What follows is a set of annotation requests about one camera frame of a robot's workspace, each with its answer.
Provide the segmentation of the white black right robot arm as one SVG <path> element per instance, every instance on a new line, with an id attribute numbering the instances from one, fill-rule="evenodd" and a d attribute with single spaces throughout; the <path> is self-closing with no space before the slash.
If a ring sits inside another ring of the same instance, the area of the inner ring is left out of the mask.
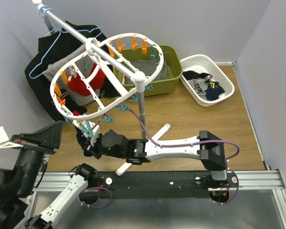
<path id="1" fill-rule="evenodd" d="M 124 159 L 125 163 L 116 170 L 121 176 L 133 165 L 141 165 L 156 160 L 189 158 L 200 160 L 211 172 L 210 182 L 220 187 L 227 181 L 224 142 L 208 131 L 200 131 L 198 136 L 177 140 L 160 140 L 162 132 L 153 138 L 128 139 L 113 130 L 99 134 L 89 140 L 80 140 L 85 156 L 96 159 L 111 156 Z"/>

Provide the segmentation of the navy yellow patterned sock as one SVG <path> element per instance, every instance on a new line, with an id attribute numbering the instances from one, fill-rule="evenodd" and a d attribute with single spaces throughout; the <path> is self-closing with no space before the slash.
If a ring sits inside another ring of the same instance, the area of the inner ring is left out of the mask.
<path id="1" fill-rule="evenodd" d="M 215 101 L 219 99 L 221 94 L 224 94 L 224 89 L 219 85 L 218 82 L 207 82 L 206 99 L 208 101 Z"/>

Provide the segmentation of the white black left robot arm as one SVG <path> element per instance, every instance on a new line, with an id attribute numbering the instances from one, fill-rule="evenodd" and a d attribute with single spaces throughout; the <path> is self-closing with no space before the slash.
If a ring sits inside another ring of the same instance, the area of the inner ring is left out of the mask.
<path id="1" fill-rule="evenodd" d="M 31 134 L 8 137 L 0 127 L 0 149 L 18 149 L 12 170 L 0 168 L 0 229 L 13 229 L 24 218 L 28 204 L 22 199 L 30 196 L 45 155 L 57 152 L 61 144 L 63 122 L 54 122 Z M 27 229 L 52 229 L 59 214 L 84 189 L 96 184 L 97 171 L 88 164 L 77 166 L 72 181 L 47 210 L 25 223 Z"/>

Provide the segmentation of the black white striped sock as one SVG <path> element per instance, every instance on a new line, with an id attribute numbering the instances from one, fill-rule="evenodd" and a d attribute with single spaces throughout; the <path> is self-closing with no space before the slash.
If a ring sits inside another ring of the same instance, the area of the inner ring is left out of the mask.
<path id="1" fill-rule="evenodd" d="M 197 73 L 195 71 L 183 72 L 183 77 L 186 80 L 199 80 L 199 81 L 209 81 L 212 79 L 212 75 L 208 73 Z"/>

